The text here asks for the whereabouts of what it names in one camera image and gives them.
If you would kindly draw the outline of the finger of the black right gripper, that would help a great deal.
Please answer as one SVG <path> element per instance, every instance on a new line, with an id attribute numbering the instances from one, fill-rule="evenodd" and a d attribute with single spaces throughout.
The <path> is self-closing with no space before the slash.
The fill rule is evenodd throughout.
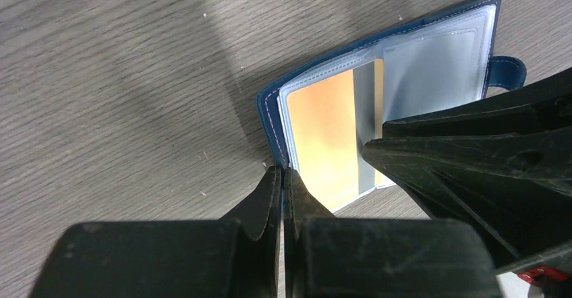
<path id="1" fill-rule="evenodd" d="M 518 90 L 466 105 L 384 123 L 382 136 L 494 136 L 571 126 L 571 69 Z"/>
<path id="2" fill-rule="evenodd" d="M 433 218 L 471 225 L 499 270 L 571 268 L 571 130 L 372 140 L 364 159 Z"/>

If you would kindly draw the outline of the tan credit card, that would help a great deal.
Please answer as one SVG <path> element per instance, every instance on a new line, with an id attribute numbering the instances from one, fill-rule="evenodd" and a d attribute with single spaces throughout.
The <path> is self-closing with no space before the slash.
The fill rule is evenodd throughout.
<path id="1" fill-rule="evenodd" d="M 290 92 L 285 100 L 293 165 L 329 210 L 393 185 L 362 157 L 382 135 L 384 63 L 373 60 Z"/>

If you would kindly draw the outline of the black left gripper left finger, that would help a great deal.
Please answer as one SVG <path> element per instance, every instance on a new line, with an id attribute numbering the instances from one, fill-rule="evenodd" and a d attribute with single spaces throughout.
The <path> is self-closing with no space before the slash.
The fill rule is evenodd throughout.
<path id="1" fill-rule="evenodd" d="M 216 220 L 82 222 L 32 297 L 276 297 L 281 170 Z"/>

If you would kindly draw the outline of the blue card holder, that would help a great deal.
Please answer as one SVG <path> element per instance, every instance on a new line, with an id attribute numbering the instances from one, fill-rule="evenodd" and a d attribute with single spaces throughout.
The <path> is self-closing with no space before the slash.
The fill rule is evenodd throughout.
<path id="1" fill-rule="evenodd" d="M 256 106 L 277 163 L 299 172 L 292 162 L 286 96 L 376 59 L 384 63 L 381 132 L 387 121 L 481 100 L 491 87 L 509 91 L 522 87 L 523 62 L 493 53 L 501 1 L 467 0 L 378 32 L 264 87 Z"/>

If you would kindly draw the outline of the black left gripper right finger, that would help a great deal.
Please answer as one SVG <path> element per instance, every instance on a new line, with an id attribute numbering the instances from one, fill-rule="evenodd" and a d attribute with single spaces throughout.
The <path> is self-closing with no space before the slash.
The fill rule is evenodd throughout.
<path id="1" fill-rule="evenodd" d="M 338 218 L 284 174 L 288 297 L 501 297 L 494 265 L 453 219 Z"/>

